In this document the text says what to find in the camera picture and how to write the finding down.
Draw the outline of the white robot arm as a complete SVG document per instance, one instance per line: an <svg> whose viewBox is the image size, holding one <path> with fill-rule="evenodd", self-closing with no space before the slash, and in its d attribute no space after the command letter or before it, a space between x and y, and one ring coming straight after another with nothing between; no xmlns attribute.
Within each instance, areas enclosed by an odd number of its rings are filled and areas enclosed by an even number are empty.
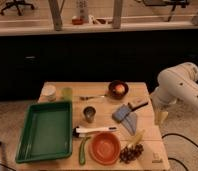
<svg viewBox="0 0 198 171"><path fill-rule="evenodd" d="M150 94L156 125L168 116L167 108L178 99L198 110L198 66L185 62L162 70L157 76L158 86Z"/></svg>

